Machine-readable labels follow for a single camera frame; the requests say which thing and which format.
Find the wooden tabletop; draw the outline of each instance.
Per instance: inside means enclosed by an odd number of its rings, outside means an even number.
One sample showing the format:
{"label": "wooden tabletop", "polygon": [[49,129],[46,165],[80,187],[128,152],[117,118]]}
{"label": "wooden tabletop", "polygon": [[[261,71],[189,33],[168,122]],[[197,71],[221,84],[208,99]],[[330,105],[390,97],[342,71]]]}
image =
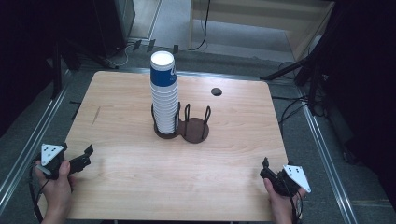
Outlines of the wooden tabletop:
{"label": "wooden tabletop", "polygon": [[[271,95],[261,81],[177,77],[180,117],[211,107],[209,136],[191,144],[161,139],[150,114],[147,74],[94,75],[66,143],[68,160],[93,145],[92,164],[75,174],[69,218],[264,221],[271,219],[259,176],[287,156]],[[221,96],[211,94],[213,88]],[[46,202],[40,200],[41,211]]]}

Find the handheld controller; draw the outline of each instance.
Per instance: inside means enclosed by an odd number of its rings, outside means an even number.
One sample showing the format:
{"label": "handheld controller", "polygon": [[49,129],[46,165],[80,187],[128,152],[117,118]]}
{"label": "handheld controller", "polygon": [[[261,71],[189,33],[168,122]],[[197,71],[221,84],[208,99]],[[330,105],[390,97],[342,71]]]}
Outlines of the handheld controller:
{"label": "handheld controller", "polygon": [[288,164],[283,167],[284,169],[276,175],[269,168],[268,158],[265,157],[262,162],[260,176],[262,178],[268,178],[273,184],[274,191],[282,196],[293,197],[299,188],[304,188],[307,192],[311,192],[301,166]]}
{"label": "handheld controller", "polygon": [[[47,179],[58,179],[59,168],[64,161],[64,152],[67,150],[67,144],[61,146],[46,145],[41,146],[41,164],[36,167],[41,170]],[[91,164],[90,156],[93,153],[92,145],[84,150],[84,154],[70,161],[69,175],[82,171],[87,165]]]}

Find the brown cup holder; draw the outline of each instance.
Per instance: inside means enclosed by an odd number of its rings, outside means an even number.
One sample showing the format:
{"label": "brown cup holder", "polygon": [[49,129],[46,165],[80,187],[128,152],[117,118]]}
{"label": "brown cup holder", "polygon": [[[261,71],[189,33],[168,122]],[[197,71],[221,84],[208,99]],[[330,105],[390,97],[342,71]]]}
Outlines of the brown cup holder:
{"label": "brown cup holder", "polygon": [[186,141],[190,143],[201,143],[204,142],[209,135],[209,126],[207,121],[209,120],[211,110],[210,106],[206,108],[204,119],[190,118],[190,104],[187,104],[184,109],[185,119],[182,121],[179,117],[180,102],[177,103],[177,112],[174,116],[175,119],[175,131],[173,133],[161,133],[158,130],[157,123],[154,117],[154,107],[151,105],[151,116],[154,120],[154,132],[163,139],[172,139],[181,135]]}

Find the hand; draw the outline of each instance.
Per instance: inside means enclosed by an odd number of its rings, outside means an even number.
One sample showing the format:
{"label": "hand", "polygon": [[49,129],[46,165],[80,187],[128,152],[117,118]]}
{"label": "hand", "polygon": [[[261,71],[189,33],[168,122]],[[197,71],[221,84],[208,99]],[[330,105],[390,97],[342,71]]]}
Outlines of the hand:
{"label": "hand", "polygon": [[[291,224],[293,221],[292,207],[289,197],[281,196],[274,191],[271,181],[264,178],[264,186],[270,196],[269,200],[273,211],[273,220],[276,224]],[[305,190],[299,189],[300,195],[304,197]],[[297,195],[293,197],[294,204],[297,202]]]}
{"label": "hand", "polygon": [[64,223],[71,208],[72,190],[69,183],[70,162],[64,161],[59,168],[59,177],[57,180],[50,180],[37,168],[35,174],[38,177],[40,186],[44,186],[43,193],[47,200],[47,213],[44,217],[45,223]]}

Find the black dot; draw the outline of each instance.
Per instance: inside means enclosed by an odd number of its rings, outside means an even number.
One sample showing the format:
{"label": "black dot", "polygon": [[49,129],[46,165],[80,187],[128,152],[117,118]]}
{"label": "black dot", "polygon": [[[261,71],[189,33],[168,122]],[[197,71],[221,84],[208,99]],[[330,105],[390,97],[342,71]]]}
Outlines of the black dot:
{"label": "black dot", "polygon": [[222,90],[219,89],[219,88],[213,88],[213,89],[212,89],[212,94],[213,94],[214,96],[221,96],[221,95],[222,95]]}

